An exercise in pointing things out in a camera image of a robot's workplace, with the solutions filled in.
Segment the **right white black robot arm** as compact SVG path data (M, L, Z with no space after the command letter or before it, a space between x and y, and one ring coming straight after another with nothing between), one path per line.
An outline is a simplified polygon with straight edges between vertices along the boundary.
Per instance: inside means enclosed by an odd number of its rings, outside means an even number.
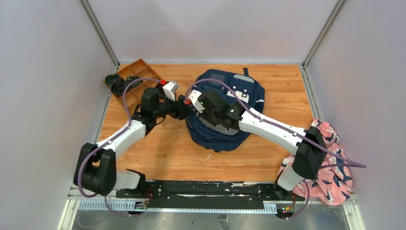
M225 101L215 91L203 93L192 90L188 99L197 116L216 131L243 131L255 134L278 144L294 157L273 184L273 193L279 200L286 200L303 180L314 180L326 157L321 132L315 128L302 129L271 119L240 100Z

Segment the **pink patterned cloth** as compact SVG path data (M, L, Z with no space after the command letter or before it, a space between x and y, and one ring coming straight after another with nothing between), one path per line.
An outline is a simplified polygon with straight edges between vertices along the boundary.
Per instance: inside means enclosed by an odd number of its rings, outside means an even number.
M347 157L338 145L338 134L328 122L314 119L311 126L320 130L329 151ZM350 198L352 186L353 180L348 167L335 166L320 169L317 179L299 183L293 193L304 198L316 197L327 205L337 206Z

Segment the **wooden compartment tray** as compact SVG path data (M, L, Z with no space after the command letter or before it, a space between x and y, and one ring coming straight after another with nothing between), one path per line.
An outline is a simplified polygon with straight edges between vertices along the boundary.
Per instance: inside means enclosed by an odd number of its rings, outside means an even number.
M142 93L146 88L156 87L162 79L142 58L127 66L120 67L117 74L125 81L127 79L131 81L140 79L130 86L125 94L125 103L123 96L116 97L120 105L128 108L129 111L133 111L141 103Z

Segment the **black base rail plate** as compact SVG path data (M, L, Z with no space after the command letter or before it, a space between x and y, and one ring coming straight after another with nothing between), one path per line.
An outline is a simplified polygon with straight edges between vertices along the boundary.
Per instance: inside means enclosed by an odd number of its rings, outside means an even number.
M117 198L145 198L151 208L192 209L263 209L265 201L302 201L291 192L277 189L273 183L223 181L146 182L143 191L121 189Z

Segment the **dark green rolled band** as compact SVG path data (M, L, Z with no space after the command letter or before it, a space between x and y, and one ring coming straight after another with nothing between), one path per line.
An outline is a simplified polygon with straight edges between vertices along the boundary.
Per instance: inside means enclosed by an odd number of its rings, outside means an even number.
M120 79L120 76L118 75L118 74L116 74L116 73L114 73L114 74L109 74L109 75L107 75L106 77L105 77L105 84L108 86L108 87L111 87L112 85L113 85L113 83L116 81L116 80L118 80L118 79Z

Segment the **aluminium slotted rail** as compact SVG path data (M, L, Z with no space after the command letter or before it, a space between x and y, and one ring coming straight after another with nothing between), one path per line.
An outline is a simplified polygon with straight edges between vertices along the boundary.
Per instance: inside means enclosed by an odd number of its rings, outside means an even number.
M276 214L279 202L272 184L231 181L149 181L144 190L113 190L107 195L85 198L72 189L68 197L79 200L79 210L130 213Z

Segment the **navy blue backpack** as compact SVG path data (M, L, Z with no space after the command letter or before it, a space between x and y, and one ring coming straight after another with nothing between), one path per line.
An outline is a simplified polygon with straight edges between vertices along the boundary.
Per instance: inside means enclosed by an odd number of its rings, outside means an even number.
M199 118L194 110L186 118L186 124L192 140L206 149L215 152L236 149L250 135L241 131L238 122L246 109L253 108L258 112L264 109L265 89L248 74L237 74L218 69L209 69L200 75L193 86L188 89L202 93L199 101L204 109L212 110L230 106L226 116L235 122L233 128L212 125Z

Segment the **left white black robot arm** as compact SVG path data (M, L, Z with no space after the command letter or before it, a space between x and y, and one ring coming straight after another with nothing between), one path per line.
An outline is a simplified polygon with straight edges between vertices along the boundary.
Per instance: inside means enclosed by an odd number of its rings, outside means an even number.
M113 135L96 144L86 143L81 147L73 183L84 197L84 191L107 196L111 191L127 190L135 198L146 194L146 176L138 171L117 169L117 159L135 142L146 137L159 123L159 118L171 116L183 120L191 110L185 96L169 98L158 88L146 88L141 102L135 107L130 120Z

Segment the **black rolled band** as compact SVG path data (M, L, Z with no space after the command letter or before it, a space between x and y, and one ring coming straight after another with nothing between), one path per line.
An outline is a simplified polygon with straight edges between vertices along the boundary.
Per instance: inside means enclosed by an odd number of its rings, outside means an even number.
M111 85L111 92L116 97L121 97L124 93L127 84L126 81L122 78L119 78L113 82Z

